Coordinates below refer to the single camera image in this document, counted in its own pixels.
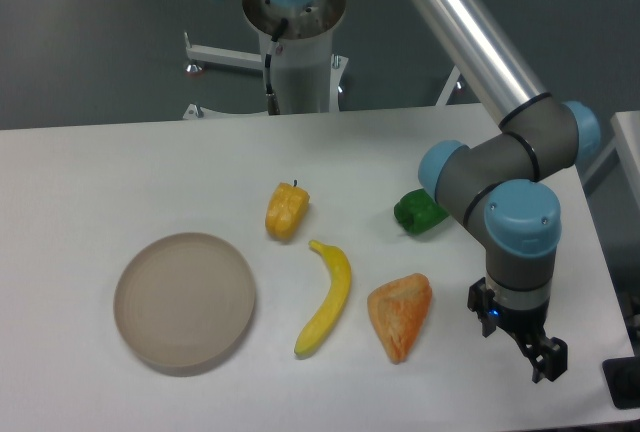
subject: aluminum arm tube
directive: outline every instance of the aluminum arm tube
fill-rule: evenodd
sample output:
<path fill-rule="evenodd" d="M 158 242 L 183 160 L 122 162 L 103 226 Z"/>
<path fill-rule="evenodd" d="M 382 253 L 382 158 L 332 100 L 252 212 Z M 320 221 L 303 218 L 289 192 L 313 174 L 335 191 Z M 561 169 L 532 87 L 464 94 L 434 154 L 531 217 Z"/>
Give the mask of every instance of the aluminum arm tube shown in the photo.
<path fill-rule="evenodd" d="M 496 123 L 547 91 L 480 0 L 411 0 Z"/>

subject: yellow bell pepper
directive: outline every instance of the yellow bell pepper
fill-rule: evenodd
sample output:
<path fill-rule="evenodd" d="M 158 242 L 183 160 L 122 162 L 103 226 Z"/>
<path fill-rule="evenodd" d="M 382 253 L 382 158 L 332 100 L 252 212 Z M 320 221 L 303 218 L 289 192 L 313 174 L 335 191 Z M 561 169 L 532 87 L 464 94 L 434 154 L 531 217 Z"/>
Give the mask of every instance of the yellow bell pepper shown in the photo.
<path fill-rule="evenodd" d="M 288 240 L 300 225 L 309 208 L 309 194 L 293 185 L 280 183 L 269 201 L 264 225 L 272 237 Z"/>
<path fill-rule="evenodd" d="M 342 250 L 317 240 L 309 242 L 309 247 L 318 252 L 327 264 L 331 274 L 331 287 L 318 311 L 298 336 L 293 350 L 299 357 L 312 355 L 324 342 L 340 318 L 351 288 L 351 265 Z"/>

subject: cable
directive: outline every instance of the cable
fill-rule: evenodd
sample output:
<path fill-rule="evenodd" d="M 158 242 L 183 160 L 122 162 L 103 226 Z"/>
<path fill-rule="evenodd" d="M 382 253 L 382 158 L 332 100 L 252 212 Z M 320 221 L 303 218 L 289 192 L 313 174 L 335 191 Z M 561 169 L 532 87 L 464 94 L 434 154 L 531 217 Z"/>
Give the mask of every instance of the cable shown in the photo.
<path fill-rule="evenodd" d="M 288 26 L 289 21 L 287 19 L 280 20 L 280 25 L 278 25 L 271 36 L 271 43 L 269 44 L 269 49 L 267 50 L 267 54 L 264 58 L 264 81 L 267 95 L 273 95 L 273 86 L 271 84 L 271 59 L 276 51 L 278 40 L 286 32 Z"/>

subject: robotic arm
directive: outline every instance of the robotic arm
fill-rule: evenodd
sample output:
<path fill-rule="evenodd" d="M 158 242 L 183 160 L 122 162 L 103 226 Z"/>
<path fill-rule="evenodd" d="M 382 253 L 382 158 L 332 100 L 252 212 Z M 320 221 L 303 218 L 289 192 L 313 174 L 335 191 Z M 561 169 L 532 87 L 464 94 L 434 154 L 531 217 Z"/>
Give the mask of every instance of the robotic arm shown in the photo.
<path fill-rule="evenodd" d="M 486 249 L 486 275 L 470 287 L 467 304 L 483 335 L 503 329 L 531 362 L 533 381 L 554 381 L 567 369 L 567 345 L 544 330 L 560 204 L 539 181 L 596 151 L 597 120 L 583 105 L 551 96 L 480 0 L 411 1 L 502 132 L 473 149 L 456 141 L 436 145 L 418 177 Z M 265 69 L 267 92 L 281 94 L 285 109 L 309 103 L 327 109 L 318 91 L 328 90 L 330 34 L 344 6 L 345 0 L 243 0 L 249 22 L 264 34 L 263 56 L 273 55 L 269 39 L 281 37 L 298 58 L 295 78 Z"/>

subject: gray floor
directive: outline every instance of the gray floor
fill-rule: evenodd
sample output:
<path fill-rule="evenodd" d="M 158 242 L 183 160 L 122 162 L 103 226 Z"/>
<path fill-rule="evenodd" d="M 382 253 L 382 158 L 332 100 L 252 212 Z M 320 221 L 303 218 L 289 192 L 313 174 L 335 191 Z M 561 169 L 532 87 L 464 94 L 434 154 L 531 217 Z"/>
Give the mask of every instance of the gray floor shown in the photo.
<path fill-rule="evenodd" d="M 597 112 L 605 141 L 614 112 L 640 109 L 640 0 L 484 1 L 558 98 Z M 0 129 L 265 108 L 260 76 L 182 72 L 183 30 L 257 52 L 239 0 L 0 0 L 0 20 Z M 452 67 L 407 0 L 348 0 L 335 51 L 351 59 L 350 110 L 432 105 Z M 640 213 L 620 167 L 590 205 L 614 282 L 640 291 Z"/>

